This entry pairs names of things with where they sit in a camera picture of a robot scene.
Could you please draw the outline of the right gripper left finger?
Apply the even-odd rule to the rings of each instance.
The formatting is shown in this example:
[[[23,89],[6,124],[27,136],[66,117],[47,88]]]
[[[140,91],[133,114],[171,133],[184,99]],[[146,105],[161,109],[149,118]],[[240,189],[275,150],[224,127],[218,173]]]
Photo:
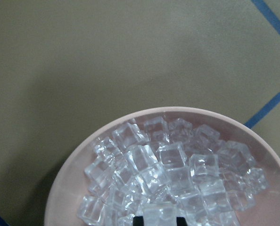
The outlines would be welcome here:
[[[143,216],[135,216],[132,221],[133,226],[144,226]]]

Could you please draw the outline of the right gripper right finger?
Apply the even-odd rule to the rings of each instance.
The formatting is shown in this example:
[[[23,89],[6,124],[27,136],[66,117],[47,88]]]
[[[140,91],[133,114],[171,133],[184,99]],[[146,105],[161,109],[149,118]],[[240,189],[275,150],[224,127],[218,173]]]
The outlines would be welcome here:
[[[187,226],[187,222],[183,217],[176,218],[177,226]]]

